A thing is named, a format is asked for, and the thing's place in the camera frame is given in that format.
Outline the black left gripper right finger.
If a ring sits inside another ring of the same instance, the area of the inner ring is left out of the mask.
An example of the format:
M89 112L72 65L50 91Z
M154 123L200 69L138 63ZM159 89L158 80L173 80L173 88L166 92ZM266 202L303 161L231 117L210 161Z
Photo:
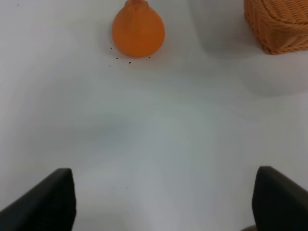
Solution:
M281 172L261 166L256 175L252 210L258 231L306 231L308 192Z

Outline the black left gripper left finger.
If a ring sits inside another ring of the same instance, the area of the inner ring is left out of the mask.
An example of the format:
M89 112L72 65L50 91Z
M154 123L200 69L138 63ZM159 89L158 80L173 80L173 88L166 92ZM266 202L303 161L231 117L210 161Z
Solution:
M2 231L71 231L77 215L73 172L59 168L1 210Z

